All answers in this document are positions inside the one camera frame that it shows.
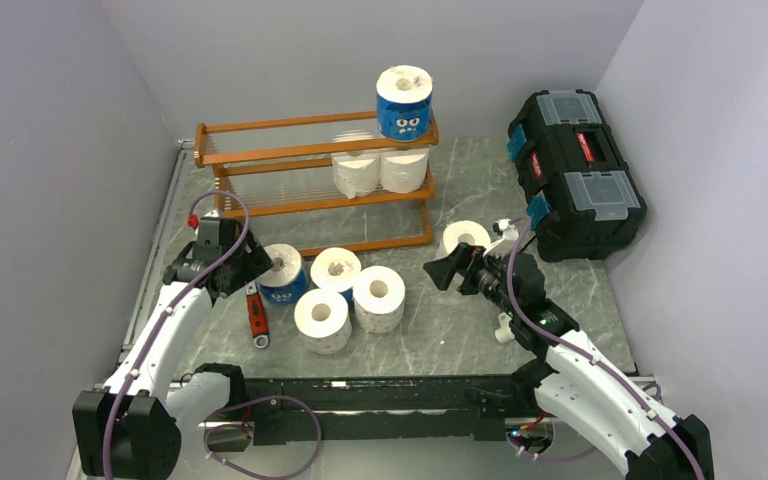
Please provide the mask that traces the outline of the blue roll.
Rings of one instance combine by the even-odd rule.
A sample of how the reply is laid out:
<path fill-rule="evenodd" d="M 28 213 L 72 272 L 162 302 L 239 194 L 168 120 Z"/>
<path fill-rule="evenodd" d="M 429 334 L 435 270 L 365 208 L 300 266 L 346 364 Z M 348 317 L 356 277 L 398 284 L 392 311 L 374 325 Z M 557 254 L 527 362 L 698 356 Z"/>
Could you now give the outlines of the blue roll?
<path fill-rule="evenodd" d="M 273 266 L 257 279 L 261 295 L 272 304 L 295 304 L 308 290 L 302 255 L 283 243 L 267 245 L 265 251 Z"/>
<path fill-rule="evenodd" d="M 316 256 L 310 266 L 310 276 L 317 288 L 340 293 L 351 303 L 353 286 L 362 270 L 362 263 L 355 253 L 332 247 Z"/>
<path fill-rule="evenodd" d="M 424 69 L 398 65 L 384 70 L 376 82 L 379 132 L 396 142 L 413 142 L 430 128 L 433 79 Z"/>

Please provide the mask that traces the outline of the orange wooden two-tier shelf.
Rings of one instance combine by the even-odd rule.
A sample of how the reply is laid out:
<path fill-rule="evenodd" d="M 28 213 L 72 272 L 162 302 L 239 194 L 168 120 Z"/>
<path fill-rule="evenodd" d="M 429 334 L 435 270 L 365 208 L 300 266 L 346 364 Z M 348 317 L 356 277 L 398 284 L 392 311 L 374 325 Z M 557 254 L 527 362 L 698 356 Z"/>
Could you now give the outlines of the orange wooden two-tier shelf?
<path fill-rule="evenodd" d="M 369 252 L 428 245 L 433 240 L 427 203 L 435 194 L 429 168 L 416 189 L 375 185 L 348 197 L 334 180 L 334 157 L 368 159 L 425 153 L 438 144 L 432 124 L 418 140 L 381 136 L 373 111 L 315 115 L 196 127 L 193 157 L 213 185 L 227 191 L 214 206 L 228 217 L 249 215 L 265 243 L 287 243 L 313 257 L 328 247 Z"/>

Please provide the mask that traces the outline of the white roll sideways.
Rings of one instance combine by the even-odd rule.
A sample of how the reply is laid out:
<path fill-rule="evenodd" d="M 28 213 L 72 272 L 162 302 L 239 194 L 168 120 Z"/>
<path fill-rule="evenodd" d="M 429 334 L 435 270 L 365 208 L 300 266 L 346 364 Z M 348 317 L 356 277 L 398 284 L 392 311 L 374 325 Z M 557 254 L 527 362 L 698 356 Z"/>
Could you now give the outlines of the white roll sideways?
<path fill-rule="evenodd" d="M 429 148 L 389 150 L 380 154 L 381 186 L 394 193 L 410 193 L 424 183 Z"/>

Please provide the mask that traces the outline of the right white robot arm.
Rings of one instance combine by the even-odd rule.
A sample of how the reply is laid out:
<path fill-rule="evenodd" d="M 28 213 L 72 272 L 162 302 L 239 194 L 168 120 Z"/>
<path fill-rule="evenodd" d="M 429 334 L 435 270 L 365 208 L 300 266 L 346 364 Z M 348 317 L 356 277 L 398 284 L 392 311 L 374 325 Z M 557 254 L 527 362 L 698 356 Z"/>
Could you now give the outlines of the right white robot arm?
<path fill-rule="evenodd" d="M 610 362 L 547 296 L 531 255 L 491 255 L 460 243 L 423 269 L 438 290 L 459 277 L 460 294 L 481 295 L 499 307 L 502 333 L 534 354 L 512 375 L 517 411 L 542 410 L 564 421 L 626 479 L 714 478 L 705 423 L 674 413 Z"/>

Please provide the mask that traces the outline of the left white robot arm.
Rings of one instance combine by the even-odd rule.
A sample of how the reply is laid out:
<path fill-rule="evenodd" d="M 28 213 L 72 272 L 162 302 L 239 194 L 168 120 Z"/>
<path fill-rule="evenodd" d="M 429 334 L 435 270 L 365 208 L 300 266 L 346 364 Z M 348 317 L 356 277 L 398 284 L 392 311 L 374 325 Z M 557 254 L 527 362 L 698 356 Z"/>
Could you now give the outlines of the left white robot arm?
<path fill-rule="evenodd" d="M 206 363 L 171 388 L 197 325 L 220 298 L 241 291 L 273 265 L 247 223 L 203 216 L 196 237 L 167 266 L 158 302 L 126 358 L 72 407 L 81 468 L 89 477 L 167 479 L 183 438 L 216 413 L 247 406 L 240 367 Z"/>

